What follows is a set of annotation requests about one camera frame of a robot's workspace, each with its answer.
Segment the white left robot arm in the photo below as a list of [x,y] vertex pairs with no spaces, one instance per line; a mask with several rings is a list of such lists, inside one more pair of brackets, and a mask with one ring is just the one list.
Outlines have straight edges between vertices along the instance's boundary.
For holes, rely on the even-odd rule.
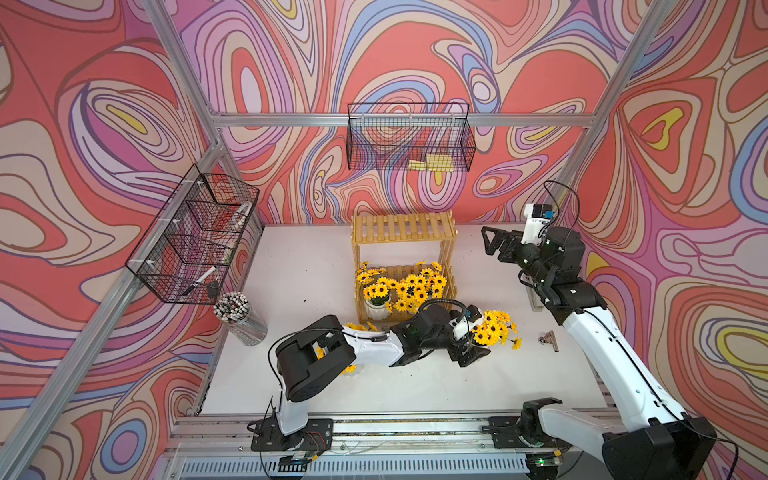
[[326,315],[308,327],[275,341],[267,353],[270,369],[281,388],[274,418],[279,431],[290,436],[308,423],[307,402],[342,372],[358,365],[404,367],[444,350],[465,368],[486,357],[480,344],[482,314],[460,301],[428,300],[410,318],[383,332],[358,331]]

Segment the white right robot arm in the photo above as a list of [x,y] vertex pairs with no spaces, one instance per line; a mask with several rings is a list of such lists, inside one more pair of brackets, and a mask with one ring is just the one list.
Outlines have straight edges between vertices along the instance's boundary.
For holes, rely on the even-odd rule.
[[717,441],[712,424],[694,417],[655,379],[629,345],[604,298],[581,275],[579,234],[552,227],[527,236],[484,227],[485,252],[520,269],[558,325],[577,342],[608,388],[620,420],[609,424],[553,397],[527,401],[515,426],[535,444],[559,439],[600,460],[615,479],[694,479]]

